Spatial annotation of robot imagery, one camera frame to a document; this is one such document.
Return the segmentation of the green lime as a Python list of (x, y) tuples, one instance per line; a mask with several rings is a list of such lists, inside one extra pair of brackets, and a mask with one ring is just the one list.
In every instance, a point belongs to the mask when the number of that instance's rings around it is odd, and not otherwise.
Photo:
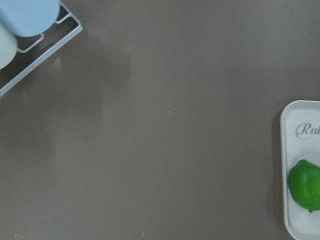
[(288, 187), (293, 200), (310, 213), (320, 210), (320, 167), (299, 160), (288, 173)]

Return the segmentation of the white cup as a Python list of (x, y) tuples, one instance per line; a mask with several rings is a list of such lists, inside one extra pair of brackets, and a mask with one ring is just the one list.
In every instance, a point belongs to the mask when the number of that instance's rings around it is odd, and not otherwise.
[(16, 37), (0, 23), (0, 69), (5, 68), (14, 59), (17, 49)]

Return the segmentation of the blue cup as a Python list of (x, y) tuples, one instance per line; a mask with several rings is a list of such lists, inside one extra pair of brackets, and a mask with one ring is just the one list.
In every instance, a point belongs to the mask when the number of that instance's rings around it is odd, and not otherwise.
[(48, 30), (60, 12), (58, 0), (2, 0), (0, 22), (14, 35), (32, 37)]

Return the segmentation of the cream serving tray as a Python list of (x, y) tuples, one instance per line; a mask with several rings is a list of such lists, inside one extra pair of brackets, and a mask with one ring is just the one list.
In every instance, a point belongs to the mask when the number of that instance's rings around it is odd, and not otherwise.
[(320, 165), (320, 102), (296, 100), (280, 115), (283, 221), (295, 240), (320, 238), (320, 212), (310, 213), (292, 198), (289, 171), (300, 160)]

